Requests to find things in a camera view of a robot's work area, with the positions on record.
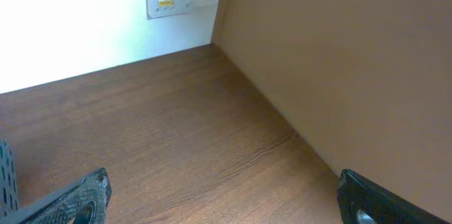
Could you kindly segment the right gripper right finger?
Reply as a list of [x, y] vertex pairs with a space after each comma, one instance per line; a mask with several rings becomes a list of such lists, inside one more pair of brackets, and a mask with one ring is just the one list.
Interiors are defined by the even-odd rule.
[[337, 200], [344, 224], [450, 224], [351, 169], [340, 174]]

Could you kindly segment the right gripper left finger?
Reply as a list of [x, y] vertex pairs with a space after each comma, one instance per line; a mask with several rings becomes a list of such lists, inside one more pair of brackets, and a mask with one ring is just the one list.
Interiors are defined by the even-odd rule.
[[42, 197], [1, 219], [8, 224], [104, 224], [112, 188], [105, 168]]

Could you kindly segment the grey plastic shopping basket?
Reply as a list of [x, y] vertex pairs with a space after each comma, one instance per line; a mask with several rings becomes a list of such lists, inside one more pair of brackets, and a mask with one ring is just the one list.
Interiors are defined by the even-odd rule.
[[1, 139], [0, 145], [0, 204], [1, 219], [20, 208], [16, 168], [11, 145]]

